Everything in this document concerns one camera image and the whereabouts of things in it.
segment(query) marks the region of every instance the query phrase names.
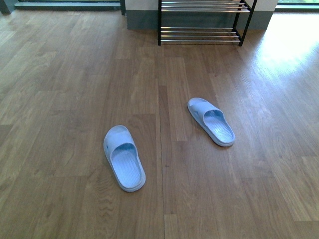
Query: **baseboard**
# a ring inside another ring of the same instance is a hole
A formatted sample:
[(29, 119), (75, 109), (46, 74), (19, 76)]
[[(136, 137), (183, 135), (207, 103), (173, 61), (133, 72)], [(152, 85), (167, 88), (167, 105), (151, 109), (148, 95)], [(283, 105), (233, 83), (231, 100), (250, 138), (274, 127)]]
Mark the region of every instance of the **baseboard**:
[(17, 9), (53, 11), (110, 11), (120, 10), (119, 2), (17, 2)]

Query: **black metal frame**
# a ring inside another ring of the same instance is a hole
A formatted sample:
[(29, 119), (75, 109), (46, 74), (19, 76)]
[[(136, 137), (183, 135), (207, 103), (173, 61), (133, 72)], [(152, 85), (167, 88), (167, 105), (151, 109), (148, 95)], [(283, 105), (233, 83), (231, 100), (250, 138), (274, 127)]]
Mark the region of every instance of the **black metal frame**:
[[(161, 41), (162, 41), (162, 39), (161, 39), (161, 11), (162, 11), (162, 4), (161, 3), (162, 3), (162, 1), (159, 0), (159, 10), (158, 10), (158, 45), (159, 46), (161, 45)], [(234, 19), (234, 23), (233, 23), (232, 29), (236, 33), (236, 35), (237, 35), (237, 37), (239, 39), (239, 44), (238, 44), (239, 46), (243, 45), (243, 42), (245, 40), (245, 37), (246, 37), (247, 31), (248, 31), (249, 24), (250, 24), (251, 18), (253, 16), (256, 4), (257, 4), (257, 0), (254, 0), (254, 2), (253, 2), (251, 7), (246, 3), (245, 0), (240, 0), (239, 1), (238, 5), (244, 5), (249, 10), (249, 16), (248, 16), (248, 19), (247, 19), (247, 22), (246, 22), (246, 25), (245, 25), (245, 28), (244, 28), (244, 32), (243, 32), (242, 35), (240, 35), (238, 30), (236, 29), (237, 23), (238, 23), (238, 20), (239, 20), (239, 16), (241, 14), (240, 8), (238, 8), (238, 12), (236, 13), (236, 16), (235, 16), (235, 19)]]

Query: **chrome rod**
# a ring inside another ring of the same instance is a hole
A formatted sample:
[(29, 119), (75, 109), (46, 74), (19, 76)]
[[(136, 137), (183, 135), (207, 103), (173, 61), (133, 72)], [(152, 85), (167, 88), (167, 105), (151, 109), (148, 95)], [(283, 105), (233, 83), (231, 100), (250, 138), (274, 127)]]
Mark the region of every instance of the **chrome rod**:
[(171, 4), (171, 3), (221, 3), (221, 4), (245, 4), (244, 2), (240, 2), (240, 0), (212, 0), (212, 1), (194, 1), (194, 0), (175, 0), (175, 1), (162, 1), (161, 3)]
[(233, 3), (220, 3), (220, 2), (162, 2), (162, 4), (168, 5), (245, 5), (242, 2), (233, 2)]
[(240, 42), (240, 40), (162, 40), (162, 41), (184, 41), (184, 42)]
[[(194, 6), (187, 6), (187, 5), (183, 5), (183, 6), (176, 6), (176, 5), (172, 5), (172, 6), (162, 6), (162, 9), (163, 8), (167, 8), (167, 7), (171, 7), (171, 8), (178, 8), (178, 7), (182, 7), (182, 8), (193, 8)], [(228, 8), (231, 8), (231, 9), (248, 9), (248, 7), (246, 6), (217, 6), (217, 5), (210, 5), (210, 6), (195, 6), (195, 8), (218, 8), (218, 9), (228, 9)]]
[(239, 36), (186, 36), (186, 35), (162, 35), (162, 37), (190, 37), (190, 38), (238, 38)]
[(188, 12), (250, 12), (249, 10), (213, 10), (213, 9), (162, 9), (161, 11), (188, 11)]
[(207, 34), (236, 34), (235, 31), (161, 31), (162, 33), (207, 33)]
[(162, 29), (232, 29), (232, 27), (170, 27), (162, 26)]

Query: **gray baseboard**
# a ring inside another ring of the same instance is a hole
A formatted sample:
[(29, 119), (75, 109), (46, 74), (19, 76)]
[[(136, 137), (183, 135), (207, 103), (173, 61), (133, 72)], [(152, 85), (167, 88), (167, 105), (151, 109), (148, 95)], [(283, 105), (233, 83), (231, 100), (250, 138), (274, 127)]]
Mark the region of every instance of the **gray baseboard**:
[[(128, 29), (157, 29), (158, 11), (127, 10)], [(256, 11), (249, 29), (265, 30), (268, 27), (272, 11)], [(235, 14), (211, 12), (165, 12), (162, 14), (163, 26), (175, 27), (232, 27)], [(248, 14), (241, 14), (237, 29), (244, 29)]]
[(17, 2), (17, 9), (50, 11), (117, 11), (119, 2)]

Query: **slide sandal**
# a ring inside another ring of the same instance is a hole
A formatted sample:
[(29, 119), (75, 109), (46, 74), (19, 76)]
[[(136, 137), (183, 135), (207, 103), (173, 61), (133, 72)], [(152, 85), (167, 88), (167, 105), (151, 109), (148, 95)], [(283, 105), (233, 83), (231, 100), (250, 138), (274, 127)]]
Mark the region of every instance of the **slide sandal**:
[(235, 134), (220, 109), (202, 98), (190, 99), (187, 107), (215, 143), (223, 147), (233, 145)]
[(103, 147), (120, 187), (126, 192), (139, 190), (146, 177), (129, 130), (114, 126), (106, 134)]

